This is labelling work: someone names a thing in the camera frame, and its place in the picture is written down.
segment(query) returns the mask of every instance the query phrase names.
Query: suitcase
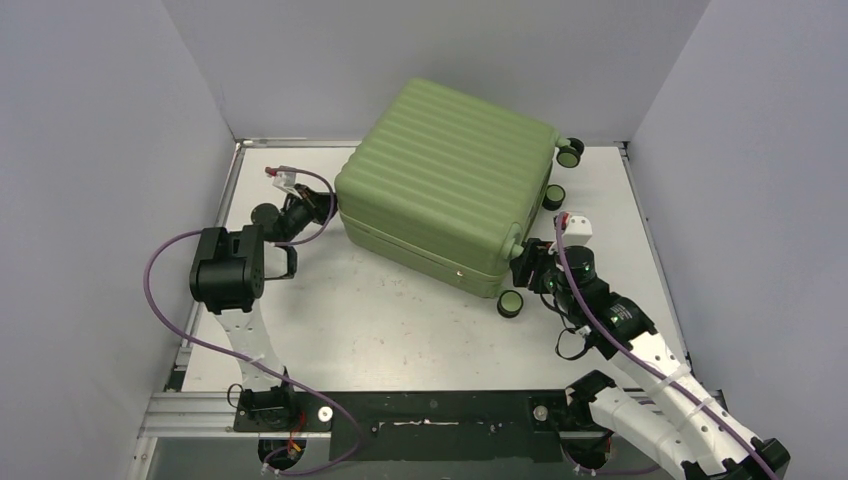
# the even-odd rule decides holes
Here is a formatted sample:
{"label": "suitcase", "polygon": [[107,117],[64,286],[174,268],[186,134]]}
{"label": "suitcase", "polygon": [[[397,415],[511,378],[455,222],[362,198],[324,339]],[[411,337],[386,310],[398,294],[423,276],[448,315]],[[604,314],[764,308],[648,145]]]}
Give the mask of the suitcase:
{"label": "suitcase", "polygon": [[345,231],[356,245],[494,297],[522,252],[556,147],[573,153],[574,142],[538,120],[413,79],[336,177]]}

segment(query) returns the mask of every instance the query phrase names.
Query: white wall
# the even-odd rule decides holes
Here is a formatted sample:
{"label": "white wall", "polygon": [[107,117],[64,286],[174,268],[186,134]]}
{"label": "white wall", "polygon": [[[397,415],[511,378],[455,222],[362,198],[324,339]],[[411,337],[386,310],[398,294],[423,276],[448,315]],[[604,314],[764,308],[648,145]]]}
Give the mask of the white wall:
{"label": "white wall", "polygon": [[630,146],[695,370],[845,478],[848,4],[715,0]]}
{"label": "white wall", "polygon": [[361,138],[413,76],[632,137],[707,0],[164,0],[236,137]]}
{"label": "white wall", "polygon": [[214,220],[232,137],[159,0],[4,1],[0,66],[0,472],[120,478],[176,352],[142,268]]}

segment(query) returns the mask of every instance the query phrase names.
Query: metal edge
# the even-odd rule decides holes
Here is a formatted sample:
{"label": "metal edge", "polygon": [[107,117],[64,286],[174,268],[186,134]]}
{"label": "metal edge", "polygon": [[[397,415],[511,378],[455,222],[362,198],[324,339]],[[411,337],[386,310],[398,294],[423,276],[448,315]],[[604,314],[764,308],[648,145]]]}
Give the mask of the metal edge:
{"label": "metal edge", "polygon": [[145,480],[150,473],[153,455],[156,452],[156,437],[139,438],[135,444],[133,459],[127,471],[127,480]]}
{"label": "metal edge", "polygon": [[654,237],[651,235],[651,227],[648,225],[648,217],[645,216],[645,211],[642,208],[642,202],[639,201],[639,194],[636,192],[636,184],[633,182],[633,172],[630,170],[630,157],[627,154],[627,144],[625,142],[615,142],[618,151],[621,155],[621,162],[624,165],[624,172],[627,174],[627,181],[630,183],[630,192],[633,193],[633,200],[636,202],[636,209],[639,211],[639,219],[642,221],[642,228],[645,230],[645,236],[648,238],[648,246],[651,248],[651,255],[654,257],[654,264],[657,267],[657,273],[660,276],[660,284],[663,288],[666,301],[671,310],[671,319],[674,321],[674,326],[677,327],[677,337],[680,340],[680,345],[683,346],[683,354],[686,357],[689,367],[691,368],[691,360],[689,359],[689,349],[686,347],[686,340],[683,338],[683,330],[680,328],[680,321],[677,319],[677,309],[674,308],[674,299],[671,298],[671,291],[668,289],[668,279],[665,275],[665,270],[662,266],[662,260],[657,252],[657,246],[654,243]]}
{"label": "metal edge", "polygon": [[[215,216],[215,225],[216,227],[223,227],[224,223],[227,221],[227,216],[230,214],[230,205],[233,202],[233,193],[236,190],[236,184],[238,183],[238,177],[241,173],[241,166],[244,163],[244,141],[239,140],[236,142],[235,150],[233,151],[233,158],[230,161],[230,171],[227,174],[227,179],[224,181],[224,191],[221,193],[221,202],[218,204],[218,214]],[[191,305],[191,311],[188,316],[188,323],[186,324],[186,331],[189,334],[194,335],[197,333],[197,328],[200,324],[200,314],[202,310],[200,308],[200,304],[198,302],[194,302]],[[190,344],[188,340],[183,340],[180,343],[180,346],[183,348],[190,348]],[[175,362],[177,366],[188,366],[187,360],[185,365],[180,365]]]}
{"label": "metal edge", "polygon": [[314,140],[308,138],[245,138],[240,142],[247,148],[350,148],[361,140]]}

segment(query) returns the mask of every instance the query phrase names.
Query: wire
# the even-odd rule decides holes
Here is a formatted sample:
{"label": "wire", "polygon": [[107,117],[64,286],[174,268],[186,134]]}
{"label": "wire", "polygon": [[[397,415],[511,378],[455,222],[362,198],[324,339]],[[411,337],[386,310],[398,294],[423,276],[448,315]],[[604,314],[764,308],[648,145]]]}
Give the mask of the wire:
{"label": "wire", "polygon": [[[583,313],[586,314],[586,317],[589,319],[589,322],[592,324],[595,330],[600,332],[600,334],[603,335],[603,337],[616,348],[616,350],[624,354],[624,356],[629,358],[630,361],[639,365],[640,367],[642,367],[642,369],[644,369],[651,375],[657,377],[662,381],[665,381],[667,377],[662,372],[646,363],[644,360],[636,356],[636,354],[634,354],[633,352],[628,350],[624,345],[622,345],[621,342],[616,340],[616,338],[612,336],[609,330],[607,330],[606,327],[604,327],[604,325],[600,322],[600,320],[598,320],[597,317],[595,317],[595,315],[592,313],[592,310],[589,308],[589,305],[586,303],[586,300],[583,298],[583,295],[580,294],[580,289],[577,287],[577,282],[574,280],[574,275],[571,274],[571,269],[568,266],[568,259],[565,256],[565,247],[562,243],[562,213],[557,215],[557,218],[554,221],[554,228],[556,229],[557,254],[559,255],[560,263],[562,264],[563,273],[565,273],[565,279],[568,281],[568,286],[571,287],[572,295],[574,295],[574,298],[575,300],[577,300],[577,303],[580,305],[580,308],[583,310]],[[694,405],[700,405],[702,403],[702,399],[699,399],[697,396],[695,396],[695,394],[684,388],[679,383],[673,381],[669,385],[678,392],[680,392],[681,395],[686,397]],[[763,457],[761,457],[760,454],[757,453],[757,451],[751,445],[749,445],[748,442],[746,442],[741,435],[739,435],[739,432],[734,430],[733,427],[731,427],[710,408],[704,407],[703,411],[708,417],[710,417],[710,419],[712,419],[721,428],[723,428],[725,432],[727,432],[727,434],[730,435],[733,440],[735,440],[736,443],[738,443],[739,446],[742,447],[748,453],[748,455],[750,455],[751,458],[754,459],[754,461],[760,466],[760,468],[763,469],[763,472],[765,472],[766,476],[770,480],[780,480],[774,470],[772,470],[771,467],[769,467],[768,463],[766,463],[766,461],[763,459]]]}
{"label": "wire", "polygon": [[[359,447],[362,445],[364,435],[363,435],[362,429],[359,426],[359,423],[356,421],[355,418],[353,418],[353,415],[349,411],[347,411],[346,408],[339,405],[338,402],[336,402],[332,398],[328,397],[327,395],[324,395],[323,393],[321,393],[321,392],[319,392],[319,391],[317,391],[317,390],[315,390],[311,387],[308,387],[308,386],[298,382],[297,380],[292,379],[288,375],[283,375],[281,373],[275,372],[274,370],[266,367],[264,364],[262,364],[260,362],[253,361],[253,359],[251,359],[250,357],[248,357],[247,355],[245,355],[243,353],[238,353],[238,352],[234,352],[232,350],[228,350],[224,347],[203,341],[203,340],[191,335],[190,333],[184,332],[179,327],[174,325],[170,320],[168,320],[168,318],[165,316],[165,314],[162,313],[162,310],[159,309],[159,306],[156,305],[156,302],[153,300],[153,293],[150,290],[150,271],[153,269],[153,264],[156,262],[156,259],[159,258],[159,255],[161,255],[162,252],[164,252],[165,249],[167,249],[171,245],[177,243],[178,241],[180,241],[184,238],[199,235],[200,232],[201,232],[201,230],[193,230],[191,232],[181,233],[181,234],[177,235],[176,237],[174,237],[174,238],[168,240],[167,242],[163,243],[162,245],[159,246],[159,248],[156,249],[155,252],[153,252],[153,255],[147,261],[147,265],[144,266],[144,297],[147,299],[147,304],[150,305],[150,309],[153,310],[153,314],[156,315],[156,318],[158,318],[159,321],[162,322],[162,324],[165,325],[165,327],[168,330],[172,331],[174,334],[176,334],[180,338],[183,338],[185,340],[188,340],[191,343],[194,343],[195,345],[200,345],[201,347],[208,348],[208,349],[213,350],[215,352],[223,353],[224,355],[228,355],[230,357],[236,358],[236,359],[241,360],[243,362],[248,362],[248,363],[252,364],[254,367],[258,368],[259,370],[267,373],[268,375],[271,375],[272,377],[278,378],[278,379],[282,380],[283,382],[290,383],[290,384],[294,385],[295,387],[298,387],[301,390],[313,395],[314,397],[318,398],[322,402],[333,407],[333,409],[335,409],[337,412],[341,413],[342,416],[344,416],[346,419],[348,419],[353,424],[353,427],[354,427],[354,429],[356,430],[356,433],[357,433],[357,439],[356,439],[356,443],[353,445],[353,447],[351,447],[350,450],[346,451],[345,453],[341,454],[339,457],[334,458],[333,460],[330,460],[329,462],[327,462],[323,465],[319,465],[317,467],[309,468],[309,469],[306,469],[306,470],[301,470],[301,471],[298,471],[298,472],[281,471],[281,472],[279,472],[280,475],[289,476],[289,477],[301,477],[301,476],[305,476],[305,475],[311,475],[313,473],[318,473],[318,472],[324,471],[324,470],[326,470],[330,467],[338,465],[339,463],[347,460],[354,453],[356,453],[357,450],[359,450]],[[276,456],[278,453],[280,453],[281,451],[283,451],[285,449],[286,449],[286,447],[284,446],[282,448],[278,448],[277,450],[272,451],[267,456],[265,456],[264,463],[268,464],[268,462],[270,460],[272,460],[274,458],[274,456]]]}
{"label": "wire", "polygon": [[239,389],[241,389],[241,393],[244,393],[244,387],[242,387],[240,383],[234,383],[230,385],[230,388],[227,389],[227,403],[229,403],[231,407],[238,410],[238,405],[233,405],[233,401],[230,399],[230,394],[233,392],[233,387],[239,387]]}
{"label": "wire", "polygon": [[310,172],[308,170],[301,170],[299,168],[294,168],[294,167],[286,167],[284,165],[280,165],[277,168],[272,168],[272,167],[265,168],[265,173],[267,173],[268,175],[276,175],[277,172],[301,173],[303,175],[307,175],[307,176],[310,176],[312,178],[316,178],[316,179],[320,180],[321,183],[323,183],[324,186],[327,187],[327,192],[330,194],[330,209],[328,210],[330,213],[327,214],[327,220],[325,220],[324,223],[321,224],[321,228],[319,228],[318,231],[313,233],[311,236],[306,237],[303,240],[295,240],[293,242],[276,242],[274,245],[276,245],[278,247],[293,247],[295,245],[303,245],[306,242],[315,240],[316,238],[318,238],[318,235],[321,235],[322,233],[324,233],[324,230],[327,229],[327,225],[330,224],[330,220],[333,219],[333,212],[335,211],[335,208],[336,208],[336,194],[333,192],[333,186],[330,185],[330,182],[326,178],[322,177],[321,175],[318,175],[315,172]]}
{"label": "wire", "polygon": [[294,443],[294,435],[296,433],[298,433],[303,428],[303,426],[305,424],[306,424],[306,414],[303,413],[303,412],[300,412],[300,421],[297,422],[297,426],[294,427],[291,432],[289,432],[289,444],[288,444],[289,454],[291,454],[291,449],[295,448],[295,446],[296,446],[295,443]]}
{"label": "wire", "polygon": [[583,350],[580,350],[580,352],[578,352],[577,354],[572,355],[570,357],[563,356],[562,353],[560,353],[560,351],[559,351],[559,342],[562,341],[562,334],[567,332],[567,331],[568,331],[568,329],[562,329],[562,331],[559,332],[559,336],[557,337],[557,344],[554,345],[554,353],[556,353],[559,358],[561,358],[563,360],[568,360],[569,362],[573,362],[575,360],[580,360],[581,358],[583,358],[584,355],[589,353],[589,350],[591,350],[592,347],[591,347],[591,345],[589,345],[589,342],[586,342],[583,345]]}

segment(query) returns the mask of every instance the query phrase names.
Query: white table surface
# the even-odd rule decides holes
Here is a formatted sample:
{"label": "white table surface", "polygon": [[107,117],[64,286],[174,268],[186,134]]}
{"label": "white table surface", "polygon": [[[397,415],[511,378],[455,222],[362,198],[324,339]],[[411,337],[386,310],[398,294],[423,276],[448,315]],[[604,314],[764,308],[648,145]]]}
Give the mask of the white table surface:
{"label": "white table surface", "polygon": [[[250,223],[250,212],[260,203],[282,205],[284,194],[271,186],[264,167],[299,167],[332,181],[352,151],[247,149],[226,227],[239,230]],[[298,176],[298,181],[323,188],[311,178]],[[554,165],[551,183],[566,189],[564,209],[591,220],[594,236],[587,246],[595,251],[599,276],[638,303],[672,352],[684,358],[618,148],[587,148],[575,169]],[[553,215],[540,210],[531,236],[553,240]],[[271,343],[289,374],[313,388],[557,389],[593,369],[622,387],[636,386],[596,351],[576,362],[558,358],[553,349],[560,320],[526,290],[521,314],[504,319],[494,299],[474,297],[353,245],[338,218],[322,236],[297,249],[297,276],[267,282],[259,303]],[[229,347],[212,314],[204,309],[199,322],[200,338]],[[565,355],[581,347],[579,338],[563,336]],[[224,391],[233,383],[240,383],[234,359],[200,347],[192,350],[184,391]]]}

